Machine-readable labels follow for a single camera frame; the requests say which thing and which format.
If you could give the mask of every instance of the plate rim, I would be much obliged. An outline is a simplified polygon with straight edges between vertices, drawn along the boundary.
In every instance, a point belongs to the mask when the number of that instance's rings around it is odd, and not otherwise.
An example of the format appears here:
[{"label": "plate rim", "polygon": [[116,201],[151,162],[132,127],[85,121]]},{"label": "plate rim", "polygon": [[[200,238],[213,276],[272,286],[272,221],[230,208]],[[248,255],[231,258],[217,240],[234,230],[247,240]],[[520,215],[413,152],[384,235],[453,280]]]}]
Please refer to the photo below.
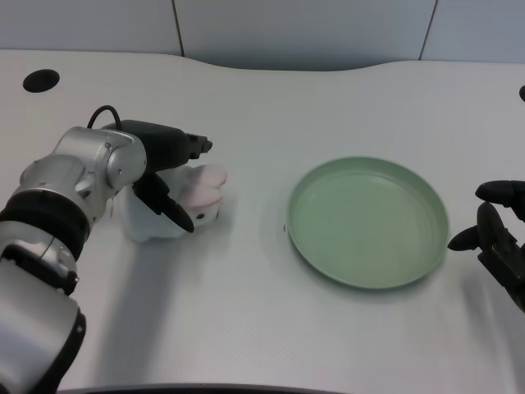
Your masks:
[{"label": "plate rim", "polygon": [[[341,160],[348,160],[348,159],[365,159],[365,160],[373,160],[373,161],[379,161],[379,162],[385,162],[385,163],[389,163],[389,164],[394,164],[395,166],[397,167],[401,167],[403,168],[404,170],[408,171],[408,172],[411,172],[412,174],[414,174],[415,176],[417,176],[421,181],[423,181],[429,188],[430,190],[434,193],[434,195],[436,195],[438,201],[440,202],[441,204],[441,207],[443,208],[443,212],[444,212],[444,215],[445,215],[445,221],[446,221],[446,235],[445,235],[445,243],[443,244],[443,247],[441,249],[441,253],[436,257],[436,259],[432,262],[432,264],[429,264],[427,270],[425,270],[421,275],[419,275],[418,277],[414,278],[414,279],[411,279],[407,282],[400,282],[400,283],[396,283],[396,284],[393,284],[393,285],[389,285],[389,286],[363,286],[363,285],[359,285],[359,284],[356,284],[356,283],[352,283],[352,282],[347,282],[347,281],[344,281],[344,280],[341,280],[339,279],[338,277],[334,277],[333,275],[331,275],[330,273],[327,273],[325,272],[323,269],[319,268],[315,263],[313,263],[312,261],[310,261],[309,258],[307,258],[304,254],[303,251],[301,251],[301,249],[299,248],[298,246],[298,243],[297,243],[297,240],[296,240],[296,236],[294,236],[294,233],[292,231],[292,226],[290,225],[290,207],[291,207],[291,204],[292,204],[292,199],[294,198],[295,196],[295,193],[297,192],[297,189],[301,186],[301,184],[303,183],[303,181],[314,171],[316,171],[318,168],[320,167],[323,167],[323,166],[326,166],[327,164],[331,164],[331,163],[334,163],[334,162],[338,162],[338,161],[341,161]],[[308,264],[315,268],[316,270],[318,270],[318,272],[322,273],[323,275],[325,275],[326,277],[329,277],[330,279],[338,282],[338,283],[342,283],[344,285],[347,285],[347,286],[351,286],[351,287],[356,287],[356,288],[359,288],[359,289],[366,289],[366,290],[388,290],[388,289],[393,289],[393,288],[396,288],[396,287],[401,287],[401,286],[405,286],[405,285],[408,285],[410,283],[414,283],[414,282],[417,282],[421,279],[423,279],[424,277],[426,277],[427,275],[429,275],[432,271],[434,271],[437,267],[439,267],[444,261],[445,261],[445,255],[446,255],[446,245],[447,245],[447,241],[448,239],[450,238],[450,220],[449,220],[449,214],[446,210],[446,206],[445,204],[443,203],[443,199],[441,198],[441,196],[437,193],[437,191],[432,187],[432,185],[430,183],[427,182],[427,180],[425,178],[423,178],[422,176],[420,176],[417,172],[399,164],[399,163],[396,163],[392,160],[386,160],[384,158],[374,158],[373,156],[343,156],[343,157],[340,157],[340,158],[333,158],[331,160],[327,160],[325,161],[324,163],[321,163],[321,164],[318,164],[316,167],[312,168],[310,171],[306,172],[294,185],[294,188],[292,189],[291,193],[290,193],[290,197],[288,198],[288,204],[286,206],[286,229],[287,229],[287,232],[288,232],[288,235],[290,236],[290,239],[292,240],[292,244],[294,245],[295,249],[299,252],[299,254],[301,255],[301,257],[306,261],[308,262]]]}]

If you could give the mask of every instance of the round hole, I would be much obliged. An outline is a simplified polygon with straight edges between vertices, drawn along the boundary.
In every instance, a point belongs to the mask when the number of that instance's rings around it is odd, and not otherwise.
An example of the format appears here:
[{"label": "round hole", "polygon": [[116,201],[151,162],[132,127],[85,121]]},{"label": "round hole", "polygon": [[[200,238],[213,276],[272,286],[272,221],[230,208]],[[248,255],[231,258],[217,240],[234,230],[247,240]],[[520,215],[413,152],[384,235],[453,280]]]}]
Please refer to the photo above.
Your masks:
[{"label": "round hole", "polygon": [[54,70],[38,70],[24,79],[24,89],[31,93],[42,93],[54,88],[60,76]]}]

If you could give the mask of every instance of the table surface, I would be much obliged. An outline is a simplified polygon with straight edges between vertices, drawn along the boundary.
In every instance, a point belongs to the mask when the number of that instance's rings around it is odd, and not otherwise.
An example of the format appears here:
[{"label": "table surface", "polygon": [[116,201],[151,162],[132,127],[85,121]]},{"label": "table surface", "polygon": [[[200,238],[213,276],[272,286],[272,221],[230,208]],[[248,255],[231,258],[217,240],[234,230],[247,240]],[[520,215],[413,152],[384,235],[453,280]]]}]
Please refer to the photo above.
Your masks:
[{"label": "table surface", "polygon": [[[51,68],[52,90],[22,89]],[[79,261],[88,319],[62,388],[250,383],[354,394],[525,392],[525,315],[476,261],[359,291],[310,268],[284,231],[294,183],[344,156],[423,176],[453,234],[484,181],[524,179],[525,65],[399,62],[354,71],[247,71],[181,57],[0,51],[1,201],[72,126],[122,118],[206,135],[228,172],[214,227],[136,245],[109,213]],[[111,118],[104,115],[100,126]],[[525,236],[512,214],[504,220]]]}]

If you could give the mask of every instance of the white wall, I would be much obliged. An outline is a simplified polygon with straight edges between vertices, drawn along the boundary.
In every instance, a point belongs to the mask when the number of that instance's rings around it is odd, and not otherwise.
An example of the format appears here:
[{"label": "white wall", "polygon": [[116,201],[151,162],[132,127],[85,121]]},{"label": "white wall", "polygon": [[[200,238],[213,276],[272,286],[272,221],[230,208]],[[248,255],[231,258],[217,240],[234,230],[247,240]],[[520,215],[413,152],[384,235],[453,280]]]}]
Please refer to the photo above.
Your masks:
[{"label": "white wall", "polygon": [[439,0],[422,59],[525,62],[524,0]]},{"label": "white wall", "polygon": [[435,0],[176,0],[186,57],[344,70],[419,58]]},{"label": "white wall", "polygon": [[435,1],[0,0],[0,48],[181,55],[181,39],[186,57],[285,70],[421,52],[423,60],[525,62],[525,0]]},{"label": "white wall", "polygon": [[180,54],[171,0],[0,0],[0,48]]}]

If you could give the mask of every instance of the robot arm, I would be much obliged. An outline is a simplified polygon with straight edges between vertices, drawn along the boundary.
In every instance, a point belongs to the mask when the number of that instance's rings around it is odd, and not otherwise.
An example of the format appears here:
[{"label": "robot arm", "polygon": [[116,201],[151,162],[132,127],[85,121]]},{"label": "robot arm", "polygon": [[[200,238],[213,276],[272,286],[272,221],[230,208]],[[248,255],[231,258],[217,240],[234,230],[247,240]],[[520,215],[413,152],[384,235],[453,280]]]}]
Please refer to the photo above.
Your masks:
[{"label": "robot arm", "polygon": [[[113,125],[93,130],[104,109]],[[0,212],[0,393],[55,392],[84,339],[86,322],[69,297],[76,261],[107,200],[124,186],[186,231],[193,223],[155,172],[199,158],[206,137],[100,108],[29,165]]]},{"label": "robot arm", "polygon": [[477,225],[460,232],[449,243],[451,250],[482,252],[477,259],[509,293],[514,303],[525,312],[525,245],[504,227],[491,204],[511,208],[525,222],[525,182],[492,181],[479,186],[476,196],[485,202],[477,209]]}]

